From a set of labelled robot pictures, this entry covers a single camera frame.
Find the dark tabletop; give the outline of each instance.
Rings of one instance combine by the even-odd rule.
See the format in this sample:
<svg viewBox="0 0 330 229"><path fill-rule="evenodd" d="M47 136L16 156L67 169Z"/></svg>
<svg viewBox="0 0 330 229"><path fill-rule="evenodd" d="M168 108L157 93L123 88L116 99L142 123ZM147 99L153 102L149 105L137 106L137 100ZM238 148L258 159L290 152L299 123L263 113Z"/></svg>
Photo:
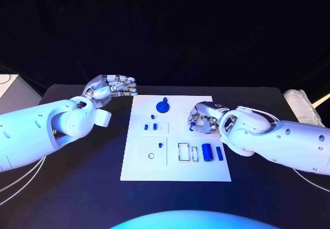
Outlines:
<svg viewBox="0 0 330 229"><path fill-rule="evenodd" d="M42 104L81 95L83 85L54 85ZM260 109L296 121L277 88L139 86L139 94L212 95L231 109ZM132 97L113 99L108 128L94 126L87 137L47 157L22 193L0 206L2 228L106 229L150 213L206 210L235 214L281 228L330 227L330 193L309 184L293 169L260 155L240 156L225 146L232 182L120 181ZM0 187L34 167L0 173ZM303 173L319 184L330 177ZM23 183L2 192L2 200Z"/></svg>

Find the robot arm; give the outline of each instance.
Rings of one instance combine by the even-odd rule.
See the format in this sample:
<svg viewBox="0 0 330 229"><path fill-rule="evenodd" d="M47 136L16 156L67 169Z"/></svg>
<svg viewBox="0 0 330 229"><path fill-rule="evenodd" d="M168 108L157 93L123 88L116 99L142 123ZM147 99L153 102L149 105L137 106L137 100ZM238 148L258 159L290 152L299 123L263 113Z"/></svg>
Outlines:
<svg viewBox="0 0 330 229"><path fill-rule="evenodd" d="M137 95L134 81L98 75L81 96L0 115L0 172L54 153L91 132L94 124L107 127L111 113L100 108L113 97Z"/></svg>
<svg viewBox="0 0 330 229"><path fill-rule="evenodd" d="M243 106L230 111L212 102L198 103L189 115L191 130L211 134L219 128L221 141L240 155L253 156L257 152L274 163L330 175L330 129L280 121L268 114L276 121L270 123L254 111ZM199 117L202 126L196 126Z"/></svg>

